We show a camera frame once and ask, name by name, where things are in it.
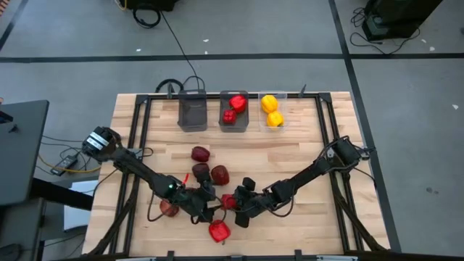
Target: black tray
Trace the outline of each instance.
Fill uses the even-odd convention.
[[[207,123],[207,103],[205,90],[179,91],[179,121],[182,131],[205,131]]]
[[[223,113],[225,110],[230,109],[229,99],[235,95],[243,95],[246,98],[246,109],[244,112],[237,113],[237,121],[235,124],[225,124],[223,122]],[[219,94],[220,98],[220,110],[219,110],[219,126],[222,132],[226,133],[242,133],[247,131],[249,116],[248,116],[248,92],[246,91],[221,91]]]

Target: wooden table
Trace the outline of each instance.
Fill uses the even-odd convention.
[[[362,145],[360,129],[349,92],[331,93],[340,135],[349,135],[353,143]],[[117,97],[111,128],[123,137],[127,144],[134,110],[135,94],[120,94]],[[196,164],[190,159],[194,146],[209,149],[212,156],[210,168],[225,165],[231,175],[231,182],[217,187],[217,195],[232,193],[243,177],[253,178],[257,191],[277,180],[290,178],[307,167],[323,148],[315,101],[308,99],[288,99],[289,127],[285,133],[262,133],[258,125],[258,101],[249,104],[249,126],[245,133],[222,133],[219,129],[219,100],[208,100],[208,129],[205,132],[184,133],[178,126],[177,100],[156,100],[152,102],[149,131],[146,146],[154,154],[144,159],[154,171],[171,174],[183,180]],[[139,144],[143,109],[139,115],[139,128],[135,144]],[[326,116],[328,132],[330,123]],[[369,173],[367,162],[358,166]],[[111,163],[104,163],[99,179],[113,171]],[[115,173],[103,182],[94,200],[91,221],[88,226],[83,253],[93,249],[107,231],[115,216],[117,195],[121,174]],[[196,186],[194,178],[188,185]],[[352,193],[359,219],[384,247],[389,247],[384,220],[378,205],[373,181],[352,171]],[[166,256],[168,250],[176,256],[211,255],[293,255],[295,249],[303,254],[342,254],[339,228],[336,220],[334,199],[328,175],[319,177],[302,187],[295,196],[292,214],[279,218],[268,212],[250,220],[248,228],[234,224],[235,215],[228,213],[226,223],[231,228],[231,237],[225,244],[216,244],[208,234],[208,224],[192,225],[189,216],[180,211],[174,218],[163,217],[155,223],[146,219],[150,191],[142,181],[138,191],[136,218],[133,227],[130,255]],[[160,213],[160,200],[155,199],[152,217]],[[289,206],[279,212],[286,212]],[[217,218],[222,217],[217,211]],[[352,249],[355,248],[353,232],[345,216]],[[125,224],[120,229],[117,252],[123,249]]]

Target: table leg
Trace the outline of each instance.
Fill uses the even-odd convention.
[[[82,210],[91,210],[94,198],[84,193],[34,178],[30,189],[30,197],[41,197],[47,201],[65,204]]]

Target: gray floor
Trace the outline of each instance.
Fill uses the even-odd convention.
[[[19,2],[12,0],[0,17],[0,34]],[[336,0],[353,54],[376,54],[370,47],[349,44],[349,35],[355,31],[349,23],[352,10],[365,3]],[[460,0],[444,0],[420,28],[421,35],[400,54],[464,52],[463,7]],[[167,19],[187,54],[341,53],[328,0],[182,0]],[[381,48],[389,51],[394,45],[386,41]],[[163,22],[144,30],[112,0],[29,0],[0,51],[0,57],[168,54],[180,51]],[[192,64],[208,91],[298,91],[304,84],[307,91],[351,91],[343,59]],[[464,178],[459,158],[463,153],[459,131],[464,127],[464,60],[370,59],[353,60],[353,65],[403,252],[464,256],[464,192],[460,189]],[[97,125],[109,125],[118,93],[151,92],[161,80],[181,80],[191,74],[184,61],[0,63],[0,96],[6,103],[48,99],[45,133],[78,140]],[[41,153],[56,162],[61,150],[42,146]],[[56,178],[40,170],[36,176],[48,181],[91,177]],[[45,260],[67,256],[82,239],[46,248]]]

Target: yellow bell pepper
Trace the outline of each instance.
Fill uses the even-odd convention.
[[[283,115],[280,112],[271,112],[268,114],[268,126],[277,127],[283,125]]]
[[[268,94],[261,98],[261,107],[266,113],[275,112],[278,108],[278,101],[274,95]]]

